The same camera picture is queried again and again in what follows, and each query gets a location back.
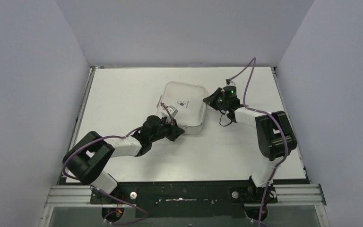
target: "metal frame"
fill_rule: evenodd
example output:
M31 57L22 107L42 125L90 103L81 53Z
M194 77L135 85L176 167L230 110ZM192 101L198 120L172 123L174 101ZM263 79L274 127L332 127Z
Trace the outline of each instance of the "metal frame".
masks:
M274 185L277 203L268 206L323 206L325 198L319 184ZM45 207L116 207L116 204L90 204L89 186L52 186ZM245 204L246 207L258 207L260 204Z
M207 65L207 64L188 64L179 67L240 67L242 65ZM164 66L162 68L174 68L175 66ZM76 118L76 124L73 130L73 135L69 144L71 149L78 136L80 124L83 118L84 110L88 100L89 92L94 79L96 69L113 69L113 68L152 68L147 66L127 67L127 66L92 66L88 75L86 88L84 91L80 110ZM285 106L283 98L280 94L279 85L275 68L271 67L274 79L276 82L279 95L282 100L282 105ZM274 185L278 203L268 204L268 206L315 206L317 216L321 227L330 227L328 217L324 206L326 205L322 189L318 184L279 184ZM48 227L51 221L54 207L113 207L111 204L90 204L91 190L89 186L67 185L67 186L52 186L47 197L47 201L43 210L39 227ZM119 207L128 207L126 205L118 205ZM245 204L246 207L256 207L258 204Z

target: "white tabletop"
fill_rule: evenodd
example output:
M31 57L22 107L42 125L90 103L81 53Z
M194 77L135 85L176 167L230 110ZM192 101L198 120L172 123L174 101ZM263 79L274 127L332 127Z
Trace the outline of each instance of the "white tabletop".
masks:
M96 69L77 141L89 131L101 136L125 135L156 114L166 83L178 81L204 86L209 94L225 86L225 79L241 68ZM248 68L234 81L242 100ZM247 92L247 104L265 111L283 110L269 67L258 67ZM199 135L163 139L141 157L111 158L105 171L119 182L247 180L258 167L261 152L255 129L233 123L219 125L220 113L207 107ZM304 179L297 150L278 169L275 179Z

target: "black cable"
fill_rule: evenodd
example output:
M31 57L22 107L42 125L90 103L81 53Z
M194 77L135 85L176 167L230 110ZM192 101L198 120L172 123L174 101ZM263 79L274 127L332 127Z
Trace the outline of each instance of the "black cable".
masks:
M230 122L227 124L227 125L222 125L220 122L222 121L222 117L224 116L224 114L221 114L220 115L220 120L219 120L219 125L220 126L222 126L222 127L226 127L226 126L229 126L229 125L231 125L232 123L233 123L233 121L232 120L230 120Z

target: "black bracket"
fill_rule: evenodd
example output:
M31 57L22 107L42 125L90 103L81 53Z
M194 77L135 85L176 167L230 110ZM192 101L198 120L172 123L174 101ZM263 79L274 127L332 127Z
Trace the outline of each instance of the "black bracket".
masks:
M92 142L101 136L96 131L91 131L85 135L63 158L62 163L69 158L80 147ZM87 151L93 152L94 155L89 157ZM105 141L94 143L80 153L75 155L68 163L67 168L83 184L90 185L103 171L106 163L111 158L115 148Z
M272 113L277 123L283 130L287 140L288 154L297 147L297 139L293 133L287 115L283 111ZM278 130L275 123L268 116L260 116L255 118L257 125L257 136L259 149L263 156L269 158L270 161L277 157L285 155L285 145L282 136L279 132L274 133L273 130Z

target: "wire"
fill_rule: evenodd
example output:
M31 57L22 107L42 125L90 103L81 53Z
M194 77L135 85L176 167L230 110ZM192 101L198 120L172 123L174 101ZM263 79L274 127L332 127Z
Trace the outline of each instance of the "wire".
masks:
M264 206L264 201L265 201L265 197L266 197L266 194L267 194L267 190L268 190L268 187L269 187L269 182L272 180L272 178L273 178L273 176L275 175L275 173L276 173L276 170L277 170L277 168L286 160L286 158L287 158L287 155L288 155L288 145L287 145L287 140L286 140L286 136L285 136L285 134L283 133L283 130L282 130L282 127L280 127L280 125L279 125L279 123L276 121L276 119L270 114L270 113L268 113L268 112L266 112L266 111L262 111L262 110L257 110L257 109L254 109L254 108L251 108L251 107L248 107L248 105L245 103L245 98L246 98L246 95L247 95L247 88L248 88L248 84L250 83L250 81L251 81L251 77L252 77L252 73L254 72L254 68L255 68L255 63L256 63L256 61L257 61L257 58L253 58L251 61L250 61L250 63L248 63L248 65L241 71L241 72L239 72L237 75L235 75L235 76L233 76L233 77L231 77L229 80L232 80L232 79L234 79L234 78L236 78L237 76L239 76L241 73L243 73L245 70L246 70L246 68L248 68L250 65L251 65L251 63L253 63L252 64L252 69L251 69L251 73L250 73L250 77L248 77L248 81L247 81L247 85L245 86L245 90L244 90L244 96L243 96L243 105L244 105L244 107L246 108L246 109L248 109L248 110L251 110L251 111L256 111L256 112L258 112L258 113L261 113L261 114L266 114L274 123L275 123L275 125L276 125L276 127L277 127L277 129L279 130L279 132L280 132L280 135L281 135L281 137L282 137L282 139L283 139L283 143L284 143L284 145L285 145L285 155L283 156L283 159L280 161L280 162L278 162L276 165L275 165L275 167L274 167L274 169L273 169L273 171L272 171L272 174L271 174L271 176L269 177L269 179L267 180L267 184L266 184L266 186L265 186L265 190L264 190L264 193L263 193L263 195L262 195L262 199L261 199L261 206L260 206L260 208L259 208L259 217L258 217L258 227L260 227L261 226L261 216L262 216L262 209L263 209L263 206Z
M229 125L231 125L232 123L233 123L233 121L232 120L230 120L230 122L227 124L227 125L222 125L220 122L221 122L221 120L222 120L222 117L224 116L225 114L223 114L222 112L221 112L221 115L220 115L220 119L219 119L219 125L220 126L222 126L222 127L226 127L226 126L229 126Z
M258 221L258 220L255 220L255 219L253 219L253 218L251 218L251 220L258 222L259 226L261 226L261 225L262 225L262 226L265 226L265 227L269 227L269 225L267 225L267 224L265 224L265 223L263 223L263 222L260 222L260 221Z
M124 200L121 200L121 199L118 199L118 198L116 198L116 197L114 197L114 196L111 196L110 194L108 194L108 193L106 193L106 192L104 192L104 191L101 191L101 190L99 190L99 189L98 189L98 191L99 191L101 194L106 195L107 197L109 197L109 198L111 198L111 199L113 199L113 200L116 200L116 201L121 202L121 203L123 203L123 204L126 204L126 205L128 205L128 206L131 206L131 207L133 207L133 208L135 208L135 209L137 209L137 210L139 210L139 211L141 211L141 212L145 213L145 216L144 216L144 217L142 217L142 218L139 218L139 219L136 219L136 220L133 220L133 221L128 221L128 222L116 223L116 222L110 222L110 221L108 221L108 220L106 219L109 215L111 215L111 214L113 214L113 213L115 213L115 212L116 212L116 211L112 211L112 212L110 212L110 213L106 214L106 215L105 215L105 217L104 217L104 221L108 222L109 224L111 224L111 225L115 225L115 226L125 226L125 225L133 224L133 223L136 223L136 222L139 222L139 221L142 221L142 220L144 220L144 219L148 218L148 215L149 215L149 214L148 214L148 212L147 212L146 210L144 210L144 209L142 209L142 208L140 208L140 207L138 207L138 206L136 206L136 205L134 205L134 204L131 204L131 203L129 203L129 202L126 202L126 201L124 201Z
M168 113L169 115L169 119L170 119L170 124L173 125L173 117L172 115L170 114L169 110L168 110L168 107L165 105L165 103L161 103L161 106L162 108L164 108L166 110L166 112Z
M229 78L229 80L231 81L231 80L233 80L234 78L236 78L236 77L238 77L240 74L242 74L250 65L251 65L251 63L254 61L254 66L252 67L252 69L251 69L251 74L252 74L252 72L254 71L254 67L255 67L255 62L257 61L257 58L253 58L248 64L247 64L247 66L243 69L243 70L241 70L239 73L237 73L235 76L233 76L233 77L231 77L231 78Z
M63 168L62 168L62 172L63 172L63 174L64 174L65 176L67 176L68 178L71 178L71 179L74 179L74 180L78 180L77 178L75 178L75 177L73 177L73 176L69 175L69 174L66 172L66 167L67 167L67 165L69 164L69 161L70 161L70 160L71 160L74 156L76 156L76 155L77 155L78 153L80 153L82 150L84 150L84 149L88 148L89 146L91 146L91 145L93 145L93 144L95 144L95 143L97 143L97 142L99 142L99 141L102 141L102 140L105 140L105 139L109 139L109 138L125 139L125 138L127 138L128 136L130 136L133 132L138 131L138 130L140 130L140 129L141 129L141 127L138 127L138 128L136 128L136 129L133 129L131 132L127 133L127 135L125 135L125 136L115 136L115 135L112 135L112 136L104 136L104 137L98 138L98 139L96 139L96 140L93 140L93 141L89 142L88 144L86 144L86 145L84 145L84 146L80 147L80 148L79 148L79 149L77 149L75 152L73 152L73 154L71 154L71 155L68 157L68 159L66 159L65 163L63 163Z

